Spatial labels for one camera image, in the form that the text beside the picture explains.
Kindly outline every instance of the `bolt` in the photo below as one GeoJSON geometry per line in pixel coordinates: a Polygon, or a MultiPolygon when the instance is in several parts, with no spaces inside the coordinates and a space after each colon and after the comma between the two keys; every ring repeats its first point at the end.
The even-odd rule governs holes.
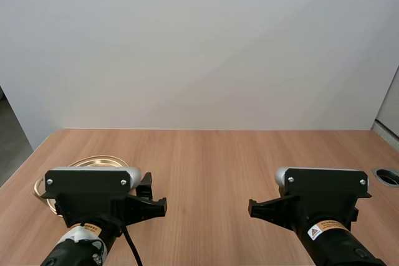
{"type": "Polygon", "coordinates": [[[93,261],[94,261],[97,265],[101,265],[101,264],[102,264],[102,260],[101,260],[101,258],[100,258],[99,255],[93,254],[92,258],[93,258],[93,261]]]}

